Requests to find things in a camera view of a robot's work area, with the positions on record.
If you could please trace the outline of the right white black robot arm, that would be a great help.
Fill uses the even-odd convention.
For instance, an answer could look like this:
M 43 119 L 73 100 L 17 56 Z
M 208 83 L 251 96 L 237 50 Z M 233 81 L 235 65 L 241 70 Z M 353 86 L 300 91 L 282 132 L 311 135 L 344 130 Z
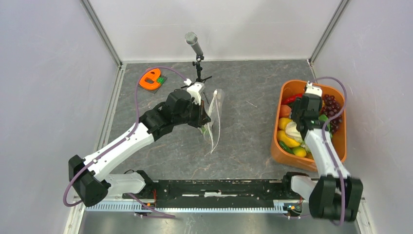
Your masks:
M 293 121 L 304 138 L 316 163 L 319 178 L 314 182 L 300 173 L 287 173 L 289 178 L 281 186 L 282 195 L 294 199 L 300 195 L 308 201 L 313 218 L 354 222 L 361 202 L 363 183 L 350 175 L 336 153 L 327 123 L 319 120 L 322 97 L 303 94 L 295 100 L 292 109 Z

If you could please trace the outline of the red chili pepper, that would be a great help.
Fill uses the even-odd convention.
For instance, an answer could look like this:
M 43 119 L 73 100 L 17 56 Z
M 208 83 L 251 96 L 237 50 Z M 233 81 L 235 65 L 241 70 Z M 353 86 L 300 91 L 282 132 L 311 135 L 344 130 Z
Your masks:
M 296 94 L 293 96 L 290 96 L 286 98 L 285 100 L 282 101 L 282 105 L 290 105 L 293 103 L 297 98 L 301 98 L 303 94 Z

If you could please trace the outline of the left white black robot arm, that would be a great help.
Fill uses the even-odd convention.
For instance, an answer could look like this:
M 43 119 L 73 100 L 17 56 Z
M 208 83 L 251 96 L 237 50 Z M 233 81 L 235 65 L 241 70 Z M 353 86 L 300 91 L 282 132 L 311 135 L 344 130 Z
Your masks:
M 68 161 L 69 188 L 74 188 L 79 202 L 91 207 L 108 196 L 152 195 L 153 185 L 138 173 L 112 174 L 112 170 L 140 149 L 172 132 L 175 126 L 187 124 L 200 129 L 211 121 L 205 111 L 200 83 L 187 89 L 176 89 L 166 101 L 138 116 L 136 123 L 124 134 L 97 152 Z

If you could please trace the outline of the clear dotted zip top bag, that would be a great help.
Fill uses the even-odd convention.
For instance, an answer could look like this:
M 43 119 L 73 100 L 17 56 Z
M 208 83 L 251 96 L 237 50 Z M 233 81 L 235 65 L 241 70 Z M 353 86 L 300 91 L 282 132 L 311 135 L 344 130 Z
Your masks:
M 222 89 L 213 92 L 211 102 L 208 105 L 207 115 L 210 122 L 201 128 L 204 140 L 210 145 L 210 154 L 216 149 L 221 136 L 221 117 L 225 93 Z

